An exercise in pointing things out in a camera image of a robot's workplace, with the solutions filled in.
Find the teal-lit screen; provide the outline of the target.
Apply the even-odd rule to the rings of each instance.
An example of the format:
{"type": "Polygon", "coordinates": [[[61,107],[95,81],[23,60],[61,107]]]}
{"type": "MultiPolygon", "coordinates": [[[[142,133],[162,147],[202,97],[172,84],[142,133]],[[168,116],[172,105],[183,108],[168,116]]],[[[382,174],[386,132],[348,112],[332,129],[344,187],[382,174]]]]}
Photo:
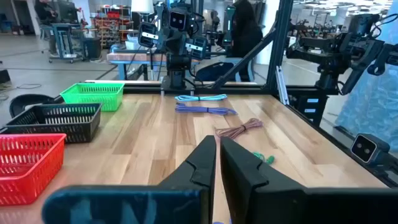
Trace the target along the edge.
{"type": "Polygon", "coordinates": [[[231,46],[232,44],[232,31],[233,31],[233,21],[236,8],[233,5],[228,6],[224,12],[224,22],[223,22],[223,45],[231,46]]]}

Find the wooden workbench blue legs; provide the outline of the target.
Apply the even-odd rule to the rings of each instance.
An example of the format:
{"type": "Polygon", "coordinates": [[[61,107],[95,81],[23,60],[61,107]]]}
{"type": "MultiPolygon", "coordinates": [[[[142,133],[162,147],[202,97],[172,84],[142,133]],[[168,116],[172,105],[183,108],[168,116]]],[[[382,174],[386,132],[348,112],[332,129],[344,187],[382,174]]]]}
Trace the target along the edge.
{"type": "Polygon", "coordinates": [[[167,71],[164,54],[149,53],[145,50],[109,53],[106,59],[117,67],[118,80],[157,80],[156,73],[167,71]]]}

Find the black bin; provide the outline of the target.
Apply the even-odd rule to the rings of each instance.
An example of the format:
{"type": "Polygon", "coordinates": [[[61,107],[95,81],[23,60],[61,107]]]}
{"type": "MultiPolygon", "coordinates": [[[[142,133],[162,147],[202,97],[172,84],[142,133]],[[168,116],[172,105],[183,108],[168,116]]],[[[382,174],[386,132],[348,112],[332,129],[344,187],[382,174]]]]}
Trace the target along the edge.
{"type": "Polygon", "coordinates": [[[96,60],[101,57],[102,47],[101,41],[98,37],[86,38],[83,41],[83,45],[86,51],[86,58],[88,60],[96,60]]]}

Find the blue patterned curtain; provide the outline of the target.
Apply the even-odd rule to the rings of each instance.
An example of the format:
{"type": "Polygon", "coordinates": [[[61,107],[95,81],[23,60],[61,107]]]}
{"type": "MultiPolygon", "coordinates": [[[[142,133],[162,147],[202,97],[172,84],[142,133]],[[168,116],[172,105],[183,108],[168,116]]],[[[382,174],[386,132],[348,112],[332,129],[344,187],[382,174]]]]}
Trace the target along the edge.
{"type": "Polygon", "coordinates": [[[380,76],[364,71],[335,123],[353,136],[373,134],[398,153],[398,66],[386,65],[380,76]]]}

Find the black box white labels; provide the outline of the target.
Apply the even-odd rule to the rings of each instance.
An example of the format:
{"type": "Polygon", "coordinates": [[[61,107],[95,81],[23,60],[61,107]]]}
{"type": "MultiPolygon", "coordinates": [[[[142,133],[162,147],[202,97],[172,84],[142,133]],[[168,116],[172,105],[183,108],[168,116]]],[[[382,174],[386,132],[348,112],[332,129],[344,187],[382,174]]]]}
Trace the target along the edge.
{"type": "Polygon", "coordinates": [[[294,103],[294,107],[315,126],[319,126],[327,99],[327,95],[299,96],[294,103]]]}

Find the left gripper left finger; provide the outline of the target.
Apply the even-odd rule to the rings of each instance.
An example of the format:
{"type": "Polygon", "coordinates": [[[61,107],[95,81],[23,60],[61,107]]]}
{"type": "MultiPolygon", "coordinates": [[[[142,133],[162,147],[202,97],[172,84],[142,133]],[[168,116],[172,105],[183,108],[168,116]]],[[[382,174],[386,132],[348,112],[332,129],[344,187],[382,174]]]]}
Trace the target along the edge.
{"type": "Polygon", "coordinates": [[[157,185],[69,185],[47,197],[45,224],[211,224],[216,141],[206,136],[157,185]]]}

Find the red plastic basket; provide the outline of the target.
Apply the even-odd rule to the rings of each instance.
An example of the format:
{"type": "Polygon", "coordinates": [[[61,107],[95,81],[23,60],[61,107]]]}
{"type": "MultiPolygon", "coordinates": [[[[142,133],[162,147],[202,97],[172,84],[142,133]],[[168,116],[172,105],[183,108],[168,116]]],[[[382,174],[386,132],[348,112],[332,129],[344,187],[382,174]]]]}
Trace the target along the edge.
{"type": "Polygon", "coordinates": [[[63,165],[66,134],[0,134],[0,206],[37,200],[63,165]]]}

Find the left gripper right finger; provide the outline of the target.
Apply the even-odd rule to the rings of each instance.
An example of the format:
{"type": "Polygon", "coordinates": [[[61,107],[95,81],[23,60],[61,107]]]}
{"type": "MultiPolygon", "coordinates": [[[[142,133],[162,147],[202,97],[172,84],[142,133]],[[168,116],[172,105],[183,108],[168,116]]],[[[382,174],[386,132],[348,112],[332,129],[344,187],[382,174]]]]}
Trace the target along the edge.
{"type": "Polygon", "coordinates": [[[398,189],[306,187],[227,137],[220,165],[233,224],[398,224],[398,189]]]}

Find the white lampshade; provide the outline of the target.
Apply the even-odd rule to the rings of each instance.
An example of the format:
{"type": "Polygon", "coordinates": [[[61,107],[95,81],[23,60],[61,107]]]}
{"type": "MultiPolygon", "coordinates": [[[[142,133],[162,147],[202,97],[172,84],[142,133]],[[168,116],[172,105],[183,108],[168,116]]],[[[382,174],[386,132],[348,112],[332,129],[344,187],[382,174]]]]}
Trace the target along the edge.
{"type": "Polygon", "coordinates": [[[153,0],[131,0],[131,12],[141,14],[154,13],[153,0]]]}

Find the black aluminium rig frame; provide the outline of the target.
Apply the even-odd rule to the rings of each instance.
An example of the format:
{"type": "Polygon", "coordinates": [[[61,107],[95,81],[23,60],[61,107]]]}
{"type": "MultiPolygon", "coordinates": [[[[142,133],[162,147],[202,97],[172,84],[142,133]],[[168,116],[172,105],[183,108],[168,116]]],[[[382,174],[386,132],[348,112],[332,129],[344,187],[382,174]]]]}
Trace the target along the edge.
{"type": "MultiPolygon", "coordinates": [[[[355,161],[370,174],[379,179],[388,187],[398,188],[398,158],[387,154],[378,165],[367,165],[362,163],[356,156],[350,153],[349,149],[338,142],[333,136],[324,132],[318,126],[307,121],[303,114],[293,106],[283,105],[279,99],[277,81],[275,76],[276,66],[282,63],[282,45],[287,33],[288,15],[291,12],[293,0],[280,0],[281,6],[276,12],[276,18],[272,29],[261,41],[232,69],[221,76],[215,82],[207,85],[187,85],[184,90],[173,90],[166,87],[165,80],[161,82],[122,80],[125,94],[162,94],[162,95],[209,95],[226,93],[227,95],[260,95],[267,100],[268,106],[275,112],[271,121],[279,127],[278,133],[270,133],[275,142],[282,146],[293,146],[296,151],[308,155],[310,152],[326,155],[329,149],[339,149],[339,154],[332,157],[332,161],[343,160],[355,161]],[[271,66],[269,68],[269,79],[264,85],[229,83],[228,79],[243,69],[260,51],[269,44],[273,45],[271,52],[271,66]]],[[[315,86],[294,86],[286,85],[288,96],[313,96],[329,95],[328,90],[321,90],[315,86]]]]}

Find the blue metal cart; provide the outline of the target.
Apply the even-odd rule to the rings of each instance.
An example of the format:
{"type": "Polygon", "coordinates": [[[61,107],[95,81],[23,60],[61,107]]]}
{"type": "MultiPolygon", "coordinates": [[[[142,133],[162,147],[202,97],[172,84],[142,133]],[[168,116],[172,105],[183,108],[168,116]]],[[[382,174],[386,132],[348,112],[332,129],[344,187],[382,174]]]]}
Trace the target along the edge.
{"type": "Polygon", "coordinates": [[[55,37],[57,45],[57,56],[50,56],[49,63],[54,60],[66,60],[70,63],[80,59],[85,59],[83,49],[84,35],[81,25],[70,23],[54,23],[45,28],[50,32],[50,36],[55,37]]]}

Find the person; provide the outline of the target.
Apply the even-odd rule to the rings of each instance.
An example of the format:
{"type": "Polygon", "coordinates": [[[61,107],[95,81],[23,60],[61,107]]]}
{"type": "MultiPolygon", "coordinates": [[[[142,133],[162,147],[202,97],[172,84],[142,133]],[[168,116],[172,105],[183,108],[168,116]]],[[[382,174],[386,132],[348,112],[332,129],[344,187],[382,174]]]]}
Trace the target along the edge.
{"type": "Polygon", "coordinates": [[[237,0],[232,31],[231,56],[245,57],[262,39],[262,31],[256,22],[254,9],[248,0],[237,0]]]}
{"type": "Polygon", "coordinates": [[[57,13],[47,0],[35,0],[34,9],[41,24],[57,21],[57,13]]]}

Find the dark bag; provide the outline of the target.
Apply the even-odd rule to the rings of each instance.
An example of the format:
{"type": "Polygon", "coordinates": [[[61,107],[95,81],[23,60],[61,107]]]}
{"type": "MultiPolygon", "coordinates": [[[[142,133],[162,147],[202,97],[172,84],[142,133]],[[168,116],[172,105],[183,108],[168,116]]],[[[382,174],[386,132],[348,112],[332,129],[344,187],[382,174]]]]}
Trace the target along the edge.
{"type": "Polygon", "coordinates": [[[200,82],[213,82],[234,67],[233,63],[217,62],[203,67],[197,71],[195,80],[200,82]]]}

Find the black plastic basket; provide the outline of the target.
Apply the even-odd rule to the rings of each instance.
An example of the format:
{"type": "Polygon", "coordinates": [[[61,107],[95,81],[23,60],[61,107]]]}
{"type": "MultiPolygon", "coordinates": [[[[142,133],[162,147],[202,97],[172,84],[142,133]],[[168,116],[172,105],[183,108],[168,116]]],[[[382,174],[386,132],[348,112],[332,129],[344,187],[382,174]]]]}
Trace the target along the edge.
{"type": "Polygon", "coordinates": [[[101,119],[101,103],[36,105],[4,125],[8,134],[64,133],[65,142],[93,140],[101,119]]]}

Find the green plastic basket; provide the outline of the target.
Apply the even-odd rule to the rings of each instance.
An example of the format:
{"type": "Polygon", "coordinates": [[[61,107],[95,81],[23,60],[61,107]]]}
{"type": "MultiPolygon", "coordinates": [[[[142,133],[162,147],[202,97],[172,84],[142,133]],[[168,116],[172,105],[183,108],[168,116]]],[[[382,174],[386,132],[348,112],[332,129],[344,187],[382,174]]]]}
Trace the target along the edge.
{"type": "Polygon", "coordinates": [[[123,83],[76,83],[60,93],[65,103],[101,103],[102,111],[117,111],[123,83]]]}

